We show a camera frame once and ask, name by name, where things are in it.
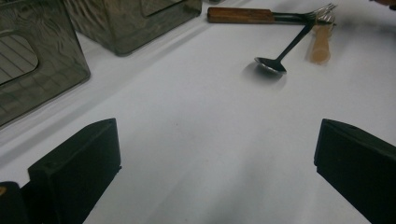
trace plastic container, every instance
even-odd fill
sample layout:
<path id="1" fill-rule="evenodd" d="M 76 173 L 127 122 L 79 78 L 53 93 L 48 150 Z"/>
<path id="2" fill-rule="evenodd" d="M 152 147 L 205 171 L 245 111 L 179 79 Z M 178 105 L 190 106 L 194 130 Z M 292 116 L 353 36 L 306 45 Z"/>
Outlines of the plastic container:
<path id="1" fill-rule="evenodd" d="M 60 0 L 0 0 L 0 126 L 90 77 Z"/>
<path id="2" fill-rule="evenodd" d="M 75 29 L 122 56 L 201 14 L 202 0 L 64 0 Z"/>

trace ladle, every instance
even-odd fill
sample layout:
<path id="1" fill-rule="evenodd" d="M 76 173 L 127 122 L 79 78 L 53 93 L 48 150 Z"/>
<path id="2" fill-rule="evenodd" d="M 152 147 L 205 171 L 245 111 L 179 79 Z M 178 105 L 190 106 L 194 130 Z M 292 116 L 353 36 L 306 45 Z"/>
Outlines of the ladle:
<path id="1" fill-rule="evenodd" d="M 280 74 L 280 75 L 285 75 L 286 74 L 286 69 L 282 65 L 281 61 L 282 59 L 291 51 L 294 46 L 296 46 L 300 40 L 304 38 L 306 34 L 309 33 L 309 31 L 312 29 L 312 27 L 315 25 L 314 22 L 309 22 L 304 29 L 297 34 L 297 36 L 291 41 L 291 43 L 283 50 L 283 52 L 276 58 L 276 59 L 266 59 L 266 58 L 255 58 L 254 60 L 259 63 L 262 67 L 265 69 Z"/>

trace wooden handle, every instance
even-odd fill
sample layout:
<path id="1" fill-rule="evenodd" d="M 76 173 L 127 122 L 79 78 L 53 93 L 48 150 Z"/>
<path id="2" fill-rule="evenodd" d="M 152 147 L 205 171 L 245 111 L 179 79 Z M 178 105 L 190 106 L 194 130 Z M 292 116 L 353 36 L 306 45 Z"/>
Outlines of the wooden handle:
<path id="1" fill-rule="evenodd" d="M 273 23 L 273 13 L 269 9 L 210 7 L 207 9 L 207 20 L 219 23 Z"/>
<path id="2" fill-rule="evenodd" d="M 311 51 L 310 60 L 312 63 L 326 63 L 330 59 L 329 36 L 330 26 L 316 27 L 316 40 Z"/>

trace fork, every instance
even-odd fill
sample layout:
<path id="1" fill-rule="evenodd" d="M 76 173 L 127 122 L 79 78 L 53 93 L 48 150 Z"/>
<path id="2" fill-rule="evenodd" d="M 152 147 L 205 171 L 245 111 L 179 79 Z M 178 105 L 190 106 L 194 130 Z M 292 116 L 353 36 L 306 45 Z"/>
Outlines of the fork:
<path id="1" fill-rule="evenodd" d="M 298 23 L 307 24 L 314 22 L 318 25 L 330 24 L 320 17 L 331 12 L 336 5 L 330 3 L 314 11 L 300 13 L 272 12 L 270 9 L 236 8 L 236 7 L 210 7 L 207 10 L 209 22 L 220 23 Z"/>

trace white table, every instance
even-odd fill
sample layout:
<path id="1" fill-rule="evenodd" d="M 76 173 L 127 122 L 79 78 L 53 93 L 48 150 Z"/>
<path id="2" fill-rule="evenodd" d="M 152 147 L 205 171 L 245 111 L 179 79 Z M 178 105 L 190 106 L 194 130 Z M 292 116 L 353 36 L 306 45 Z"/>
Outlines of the white table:
<path id="1" fill-rule="evenodd" d="M 227 0 L 218 7 L 306 12 L 326 1 Z M 396 12 L 334 1 L 326 65 L 306 59 L 313 35 L 275 58 L 303 28 L 210 24 L 200 17 L 119 58 L 79 35 L 92 78 L 1 130 L 0 180 L 27 168 L 84 126 L 118 121 L 122 170 L 85 223 L 368 221 L 313 163 L 322 119 L 396 145 Z"/>

